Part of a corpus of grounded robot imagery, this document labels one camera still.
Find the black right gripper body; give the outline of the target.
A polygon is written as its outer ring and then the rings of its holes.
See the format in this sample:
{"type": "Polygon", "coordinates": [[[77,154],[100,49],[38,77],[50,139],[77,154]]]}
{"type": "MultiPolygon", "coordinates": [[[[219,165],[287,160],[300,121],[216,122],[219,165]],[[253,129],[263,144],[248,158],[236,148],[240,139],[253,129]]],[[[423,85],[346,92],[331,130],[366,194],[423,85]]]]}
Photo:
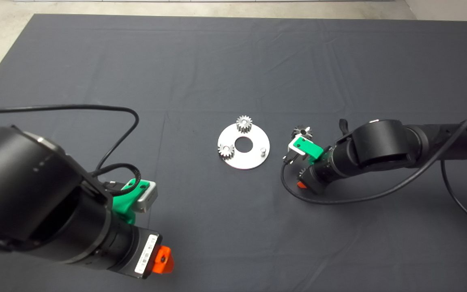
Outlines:
{"type": "Polygon", "coordinates": [[[300,181],[314,194],[324,194],[329,184],[335,181],[332,159],[318,160],[300,173],[300,181]]]}

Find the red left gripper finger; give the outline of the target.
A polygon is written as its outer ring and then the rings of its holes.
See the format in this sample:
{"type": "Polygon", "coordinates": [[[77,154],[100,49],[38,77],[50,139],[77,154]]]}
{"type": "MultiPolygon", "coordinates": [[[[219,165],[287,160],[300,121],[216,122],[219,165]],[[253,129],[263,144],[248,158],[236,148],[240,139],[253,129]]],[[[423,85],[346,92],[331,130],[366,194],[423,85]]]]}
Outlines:
{"type": "Polygon", "coordinates": [[[170,247],[159,246],[158,253],[154,259],[152,273],[168,274],[174,270],[174,258],[170,247]]]}

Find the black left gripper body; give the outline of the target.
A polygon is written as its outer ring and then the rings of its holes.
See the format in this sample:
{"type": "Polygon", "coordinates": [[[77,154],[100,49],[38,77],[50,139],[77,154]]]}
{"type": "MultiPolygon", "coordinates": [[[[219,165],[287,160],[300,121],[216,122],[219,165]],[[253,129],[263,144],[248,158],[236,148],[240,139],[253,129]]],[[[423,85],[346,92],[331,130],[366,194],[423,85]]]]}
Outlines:
{"type": "Polygon", "coordinates": [[[118,230],[109,248],[112,265],[108,270],[146,279],[152,273],[162,241],[163,236],[157,231],[126,224],[118,230]]]}

